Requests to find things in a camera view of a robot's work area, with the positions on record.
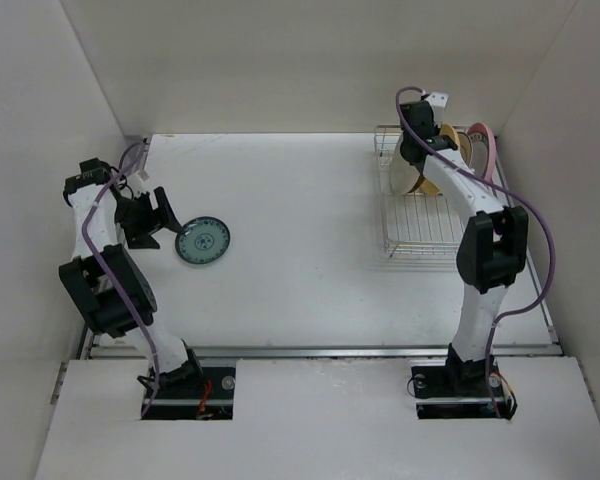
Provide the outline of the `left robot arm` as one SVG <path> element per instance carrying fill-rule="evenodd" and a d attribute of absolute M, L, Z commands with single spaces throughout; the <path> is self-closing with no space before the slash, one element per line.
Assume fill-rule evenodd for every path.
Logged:
<path fill-rule="evenodd" d="M 152 381 L 181 396 L 197 394 L 204 373 L 193 350 L 157 320 L 154 292 L 130 252 L 156 249 L 154 234 L 176 234 L 176 219 L 163 188 L 121 193 L 122 172 L 93 158 L 66 179 L 63 197 L 72 208 L 76 240 L 59 277 L 85 324 L 97 335 L 123 339 L 152 364 Z"/>

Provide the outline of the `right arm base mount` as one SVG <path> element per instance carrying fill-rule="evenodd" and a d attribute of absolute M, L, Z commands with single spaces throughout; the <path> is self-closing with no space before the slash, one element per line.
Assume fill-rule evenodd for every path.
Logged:
<path fill-rule="evenodd" d="M 408 387 L 419 420 L 512 420 L 518 410 L 516 395 L 497 367 L 489 378 L 481 369 L 476 378 L 454 384 L 444 363 L 414 362 Z"/>

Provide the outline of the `blue floral plate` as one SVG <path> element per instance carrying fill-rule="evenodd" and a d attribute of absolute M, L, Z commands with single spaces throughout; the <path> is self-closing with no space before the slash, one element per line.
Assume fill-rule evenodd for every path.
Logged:
<path fill-rule="evenodd" d="M 200 216 L 183 225 L 175 239 L 175 251 L 186 264 L 204 266 L 219 260 L 230 243 L 231 232 L 222 220 Z"/>

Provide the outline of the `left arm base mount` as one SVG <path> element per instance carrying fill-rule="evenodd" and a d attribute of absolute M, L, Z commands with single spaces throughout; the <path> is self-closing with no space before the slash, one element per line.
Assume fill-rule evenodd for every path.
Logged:
<path fill-rule="evenodd" d="M 141 405 L 143 420 L 232 420 L 236 368 L 207 366 L 203 376 L 193 374 L 184 380 L 161 386 L 152 397 L 154 380 L 151 376 L 138 376 L 144 388 Z"/>

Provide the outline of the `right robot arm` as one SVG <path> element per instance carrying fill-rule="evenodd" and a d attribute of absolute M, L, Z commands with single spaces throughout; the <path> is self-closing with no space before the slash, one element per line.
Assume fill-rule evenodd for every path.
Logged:
<path fill-rule="evenodd" d="M 473 173 L 458 143 L 440 132 L 429 101 L 398 101 L 396 108 L 403 131 L 400 154 L 439 189 L 464 227 L 456 254 L 463 304 L 443 369 L 445 386 L 464 394 L 492 371 L 494 320 L 526 263 L 528 215 L 504 205 L 491 183 Z"/>

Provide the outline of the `cream white plate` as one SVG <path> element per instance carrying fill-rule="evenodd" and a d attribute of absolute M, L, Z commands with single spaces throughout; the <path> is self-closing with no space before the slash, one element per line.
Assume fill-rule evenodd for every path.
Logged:
<path fill-rule="evenodd" d="M 390 189 L 394 195 L 404 196 L 415 192 L 423 183 L 420 172 L 407 162 L 401 153 L 403 137 L 400 137 L 389 167 Z"/>

